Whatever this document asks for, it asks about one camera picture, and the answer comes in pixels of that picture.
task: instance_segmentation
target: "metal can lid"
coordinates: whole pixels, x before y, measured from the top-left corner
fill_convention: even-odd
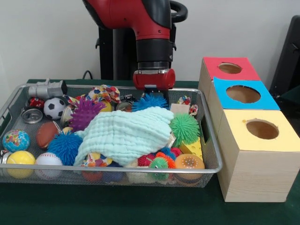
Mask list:
[[[11,154],[12,154],[11,152],[5,153],[5,154],[2,156],[2,161],[1,161],[1,163],[2,163],[2,164],[6,164],[6,162],[7,162],[7,160],[8,160],[8,157],[9,157]]]
[[[60,119],[60,124],[64,127],[68,124],[68,121],[72,119],[72,114],[74,113],[75,107],[73,105],[68,105],[62,112]]]
[[[131,112],[131,108],[132,108],[132,104],[130,102],[120,102],[117,105],[116,110]]]
[[[22,113],[24,123],[34,124],[38,123],[43,118],[43,112],[37,108],[25,108]]]

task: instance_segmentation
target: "wire basket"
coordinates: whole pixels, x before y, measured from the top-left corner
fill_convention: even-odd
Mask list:
[[[32,85],[26,84],[16,88],[0,110],[0,138],[2,140],[4,134],[11,129],[24,130],[30,136],[31,141],[27,151],[37,158],[45,150],[38,147],[36,134],[41,125],[49,120],[44,117],[39,123],[26,124],[21,118],[21,109],[30,98],[28,89]],[[76,97],[88,93],[92,87],[94,86],[68,85],[67,94]],[[136,98],[139,98],[143,93],[133,87],[118,88],[121,95],[133,94]],[[190,97],[191,104],[197,104],[199,107],[196,119],[201,129],[200,141],[205,164],[203,170],[0,164],[0,182],[203,188],[212,175],[220,171],[222,160],[204,94],[196,89],[173,89],[169,91],[170,103],[176,103],[182,96]],[[36,175],[35,170],[45,170],[47,173],[55,173],[57,176],[53,180],[42,180]],[[31,175],[24,179],[16,179],[9,175],[12,172],[19,175],[24,173],[30,173]],[[165,175],[166,179],[157,180],[156,176],[161,173]]]

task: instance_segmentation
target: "purple spiky ball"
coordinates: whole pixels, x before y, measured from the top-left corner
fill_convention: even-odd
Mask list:
[[[72,132],[84,130],[99,114],[99,112],[106,107],[103,102],[93,103],[93,101],[80,99],[79,103],[76,103],[77,108],[71,115],[73,118],[70,120],[70,127],[73,128]]]

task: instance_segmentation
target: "teal spiky ball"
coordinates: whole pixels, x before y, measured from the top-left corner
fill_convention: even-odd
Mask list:
[[[182,141],[192,144],[198,140],[200,135],[197,120],[188,114],[176,114],[175,118],[171,120],[170,128],[176,137],[174,147],[179,147]]]
[[[152,163],[150,164],[149,166],[150,168],[153,168],[153,169],[167,169],[169,168],[168,166],[168,162],[164,159],[164,158],[161,158],[161,157],[157,157],[155,158]],[[168,179],[169,177],[169,174],[168,173],[151,173],[152,177],[156,180],[166,180]]]

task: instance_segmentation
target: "wooden shape sorter box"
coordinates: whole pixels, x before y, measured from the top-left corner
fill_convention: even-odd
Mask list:
[[[208,107],[216,135],[223,109],[280,110],[261,81],[222,80],[214,78]]]
[[[226,202],[284,202],[300,166],[300,139],[276,110],[226,110],[218,173]]]
[[[208,101],[214,77],[225,80],[259,81],[260,78],[247,58],[212,58],[202,60],[198,89]]]

